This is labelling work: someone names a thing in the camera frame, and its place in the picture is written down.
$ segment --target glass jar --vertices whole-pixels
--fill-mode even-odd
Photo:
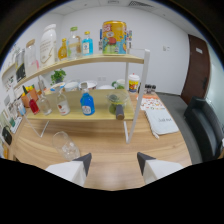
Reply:
[[[44,115],[48,115],[52,112],[51,106],[49,101],[47,100],[47,98],[45,96],[43,96],[41,91],[37,92],[39,100],[38,100],[38,106],[40,108],[40,111],[44,114]]]
[[[57,62],[57,36],[56,24],[51,24],[44,29],[40,42],[40,65],[41,67],[50,66]]]
[[[27,77],[37,72],[36,48],[34,43],[35,39],[32,39],[26,44],[24,62]]]
[[[82,40],[77,33],[78,27],[71,27],[70,37],[68,38],[67,57],[69,60],[82,57]]]

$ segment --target bottle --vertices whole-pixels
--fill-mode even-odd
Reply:
[[[58,58],[60,61],[65,60],[67,58],[66,38],[62,39],[62,46],[58,51]]]
[[[38,69],[38,64],[36,60],[36,48],[34,43],[35,39],[32,39],[26,44],[24,66],[27,77],[33,75],[35,72],[37,72]]]
[[[87,87],[87,83],[84,82],[81,84],[82,88],[82,97],[80,99],[82,112],[84,115],[92,115],[95,113],[94,101],[93,97],[89,95],[89,90]]]
[[[86,31],[85,39],[82,41],[82,54],[83,56],[93,54],[93,40],[90,38],[90,32]]]
[[[31,98],[30,93],[27,92],[27,90],[24,86],[23,86],[23,91],[29,99],[29,106],[30,106],[30,109],[32,110],[33,114],[37,114],[40,110],[39,110],[39,107],[37,106],[36,101]]]
[[[40,42],[40,65],[41,68],[49,66],[57,62],[57,46],[56,46],[56,24],[51,24],[44,29]]]
[[[65,95],[62,94],[62,89],[59,90],[59,95],[57,96],[57,107],[62,116],[68,114],[70,112],[70,107],[68,105],[68,101]]]
[[[152,85],[152,94],[156,94],[156,86],[155,85]]]
[[[47,100],[47,98],[45,96],[43,96],[41,91],[37,92],[38,96],[39,96],[39,107],[40,107],[40,111],[44,114],[44,115],[48,115],[52,112],[51,106],[49,101]]]
[[[67,57],[69,60],[77,59],[82,56],[81,37],[77,34],[77,26],[71,27],[70,37],[68,38]]]

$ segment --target bag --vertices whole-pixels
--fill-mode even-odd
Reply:
[[[11,145],[12,142],[12,135],[9,133],[9,131],[6,129],[6,127],[9,128],[9,126],[5,126],[2,130],[2,136],[7,142],[8,145]]]

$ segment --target shelf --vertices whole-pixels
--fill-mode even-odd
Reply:
[[[5,76],[6,73],[7,73],[11,68],[13,68],[13,67],[15,67],[15,63],[12,64],[12,65],[10,65],[10,66],[3,72],[3,74],[2,74],[2,78],[3,78],[3,76]]]
[[[128,100],[126,106],[124,108],[124,115],[125,121],[132,121],[134,118],[134,109],[132,106],[131,99],[129,97],[129,93],[125,89],[115,89],[115,90],[90,90],[89,93],[93,97],[94,105],[95,105],[95,113],[90,116],[85,116],[82,113],[81,105],[80,105],[80,98],[82,96],[81,91],[72,91],[72,92],[64,92],[63,94],[67,97],[69,106],[70,106],[70,113],[62,116],[60,115],[57,105],[56,105],[56,97],[58,93],[46,95],[47,99],[49,100],[52,108],[52,112],[49,115],[44,115],[41,112],[34,115],[30,112],[27,116],[28,119],[41,119],[41,120],[63,120],[63,121],[105,121],[105,120],[116,120],[116,116],[109,112],[108,108],[108,101],[106,98],[107,94],[116,93],[123,91],[128,95]]]
[[[88,64],[88,63],[96,63],[96,62],[129,62],[129,63],[138,63],[138,64],[144,64],[144,59],[135,57],[130,54],[126,55],[103,55],[103,54],[94,54],[91,56],[85,56],[79,59],[75,60],[64,60],[64,61],[59,61],[51,66],[44,67],[42,69],[39,69],[36,73],[34,73],[31,76],[28,76],[24,79],[22,79],[19,83],[16,84],[14,88],[19,87],[23,83],[39,76],[39,75],[44,75],[48,72],[51,72],[56,69],[60,68],[65,68],[69,66],[74,66],[74,65],[81,65],[81,64]]]

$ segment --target clear glass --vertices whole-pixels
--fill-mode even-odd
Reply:
[[[85,39],[82,41],[82,54],[83,56],[93,54],[93,40],[89,34],[85,34]]]
[[[69,60],[77,59],[82,57],[82,40],[78,36],[77,30],[71,31],[70,37],[68,38],[67,46],[67,57]]]
[[[93,97],[89,95],[88,89],[82,90],[82,98],[80,99],[82,112],[84,115],[92,115],[95,113]]]
[[[62,89],[59,91],[59,95],[57,96],[57,107],[62,116],[68,114],[70,112],[70,107],[68,105],[68,101],[65,95],[62,93]]]
[[[37,72],[36,48],[34,44],[25,49],[24,61],[27,77]]]
[[[65,60],[67,58],[66,39],[62,41],[62,46],[58,50],[58,58],[60,61]]]
[[[39,108],[40,111],[44,114],[44,115],[48,115],[52,112],[51,106],[49,101],[47,100],[47,98],[45,96],[43,96],[43,94],[39,95]]]
[[[53,136],[52,143],[55,149],[68,161],[80,157],[78,147],[64,131],[60,131]]]

